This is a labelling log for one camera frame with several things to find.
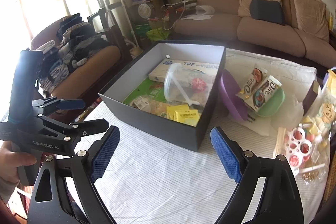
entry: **sleeve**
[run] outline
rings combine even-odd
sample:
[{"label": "sleeve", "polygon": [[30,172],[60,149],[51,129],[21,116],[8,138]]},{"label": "sleeve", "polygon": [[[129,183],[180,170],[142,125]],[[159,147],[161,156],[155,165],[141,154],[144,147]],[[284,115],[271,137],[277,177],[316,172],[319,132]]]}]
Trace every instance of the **sleeve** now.
[{"label": "sleeve", "polygon": [[0,196],[5,203],[8,203],[8,200],[17,185],[18,183],[11,183],[0,177]]}]

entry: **green bowl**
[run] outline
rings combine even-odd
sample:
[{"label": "green bowl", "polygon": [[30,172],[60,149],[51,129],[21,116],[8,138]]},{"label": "green bowl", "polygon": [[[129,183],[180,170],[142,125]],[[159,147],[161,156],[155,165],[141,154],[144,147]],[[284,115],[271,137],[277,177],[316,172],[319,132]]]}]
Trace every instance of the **green bowl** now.
[{"label": "green bowl", "polygon": [[282,90],[282,88],[279,88],[274,93],[273,97],[269,99],[267,103],[264,104],[259,109],[259,111],[257,112],[257,115],[260,117],[270,117],[274,115],[279,110],[284,100],[285,100],[285,93]]}]

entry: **brown armchair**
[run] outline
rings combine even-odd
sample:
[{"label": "brown armchair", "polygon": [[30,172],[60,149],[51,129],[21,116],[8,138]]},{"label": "brown armchair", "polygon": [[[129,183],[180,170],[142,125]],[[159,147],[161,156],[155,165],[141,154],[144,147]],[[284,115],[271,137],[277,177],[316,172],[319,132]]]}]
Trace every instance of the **brown armchair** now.
[{"label": "brown armchair", "polygon": [[[34,37],[30,49],[36,50],[50,40],[55,40],[59,45],[60,40],[56,37],[56,33],[62,20],[52,23]],[[98,92],[132,60],[118,25],[99,33],[106,35],[111,46],[102,49],[83,66],[77,68],[53,90],[50,96],[56,96],[59,99],[83,99],[87,108],[98,98]],[[82,111],[70,110],[54,113],[52,118],[70,123]]]}]

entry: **black pillow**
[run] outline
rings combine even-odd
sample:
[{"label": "black pillow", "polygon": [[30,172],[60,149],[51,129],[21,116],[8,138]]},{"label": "black pillow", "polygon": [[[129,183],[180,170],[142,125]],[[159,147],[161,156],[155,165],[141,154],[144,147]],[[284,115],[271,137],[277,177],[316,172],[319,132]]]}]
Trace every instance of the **black pillow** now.
[{"label": "black pillow", "polygon": [[285,25],[282,7],[277,1],[252,0],[250,14],[253,19]]}]

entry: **dove chocolate wrapper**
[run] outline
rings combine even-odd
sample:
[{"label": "dove chocolate wrapper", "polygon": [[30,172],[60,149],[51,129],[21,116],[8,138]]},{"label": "dove chocolate wrapper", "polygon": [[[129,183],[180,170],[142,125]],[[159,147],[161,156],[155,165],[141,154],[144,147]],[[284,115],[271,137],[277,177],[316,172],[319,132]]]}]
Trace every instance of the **dove chocolate wrapper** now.
[{"label": "dove chocolate wrapper", "polygon": [[254,68],[243,88],[236,95],[243,100],[248,99],[258,85],[265,79],[266,73],[267,70],[263,68]]},{"label": "dove chocolate wrapper", "polygon": [[244,102],[255,112],[274,95],[274,93],[281,87],[281,83],[273,76],[268,76],[260,84],[260,86],[253,92],[253,94]]}]

